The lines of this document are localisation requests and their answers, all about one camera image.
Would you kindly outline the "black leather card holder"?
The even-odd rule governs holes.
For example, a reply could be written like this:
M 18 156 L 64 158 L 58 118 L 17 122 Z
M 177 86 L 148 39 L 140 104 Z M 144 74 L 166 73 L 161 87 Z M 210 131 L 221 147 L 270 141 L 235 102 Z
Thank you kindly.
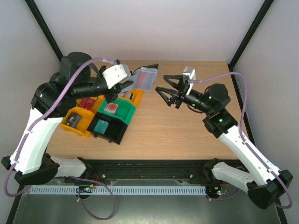
M 156 63 L 136 69 L 128 79 L 128 81 L 133 83 L 121 90 L 121 93 L 128 92 L 132 89 L 150 91 L 156 80 L 158 67 L 159 65 Z

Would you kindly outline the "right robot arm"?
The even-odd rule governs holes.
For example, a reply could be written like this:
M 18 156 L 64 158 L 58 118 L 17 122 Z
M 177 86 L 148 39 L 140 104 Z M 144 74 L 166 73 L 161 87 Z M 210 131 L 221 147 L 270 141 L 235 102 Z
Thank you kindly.
M 293 176 L 272 164 L 242 131 L 241 124 L 226 110 L 230 102 L 223 84 L 213 84 L 204 93 L 192 89 L 196 82 L 188 75 L 165 75 L 171 89 L 157 87 L 156 92 L 168 106 L 179 108 L 182 103 L 206 115 L 204 125 L 209 133 L 227 145 L 245 166 L 246 171 L 229 166 L 216 158 L 204 165 L 204 178 L 228 182 L 244 191 L 259 208 L 266 209 L 288 189 Z

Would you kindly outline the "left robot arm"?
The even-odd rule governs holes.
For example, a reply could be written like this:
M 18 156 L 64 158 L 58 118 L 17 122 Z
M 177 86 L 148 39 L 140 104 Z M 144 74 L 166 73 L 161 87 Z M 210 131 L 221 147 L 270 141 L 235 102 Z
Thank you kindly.
M 19 184 L 44 184 L 55 177 L 82 177 L 89 172 L 84 159 L 60 159 L 47 154 L 46 148 L 77 100 L 104 96 L 111 102 L 131 85 L 131 72 L 119 60 L 109 60 L 111 66 L 100 69 L 94 62 L 86 53 L 69 53 L 62 57 L 59 71 L 35 91 L 22 139 L 15 152 L 2 159 L 7 170 L 15 171 Z

